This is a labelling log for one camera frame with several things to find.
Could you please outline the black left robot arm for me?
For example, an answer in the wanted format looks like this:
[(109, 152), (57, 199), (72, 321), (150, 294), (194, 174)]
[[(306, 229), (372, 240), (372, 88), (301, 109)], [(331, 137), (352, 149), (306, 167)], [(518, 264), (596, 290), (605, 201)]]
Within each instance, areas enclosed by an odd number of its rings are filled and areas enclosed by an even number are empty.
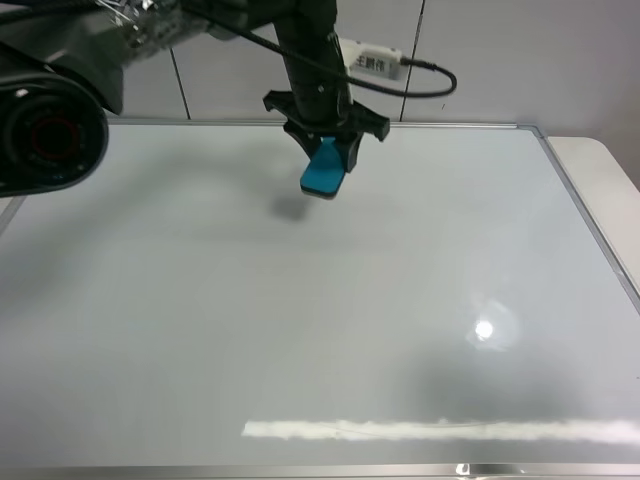
[(90, 176), (123, 108), (132, 63), (196, 35), (251, 38), (272, 25), (290, 87), (264, 98), (308, 156), (332, 138), (346, 170), (390, 122), (351, 97), (332, 1), (17, 1), (1, 16), (1, 194), (54, 192)]

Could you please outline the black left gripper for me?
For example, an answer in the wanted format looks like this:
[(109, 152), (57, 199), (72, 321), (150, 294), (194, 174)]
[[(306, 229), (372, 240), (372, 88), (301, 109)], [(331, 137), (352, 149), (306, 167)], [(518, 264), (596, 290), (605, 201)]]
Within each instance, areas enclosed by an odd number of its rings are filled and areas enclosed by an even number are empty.
[(335, 138), (335, 149), (346, 173), (358, 159), (364, 134), (384, 141), (390, 120), (352, 100), (344, 80), (331, 80), (307, 74), (289, 77), (288, 91), (270, 91), (263, 103), (267, 111), (285, 117), (287, 133), (311, 160), (324, 137)]

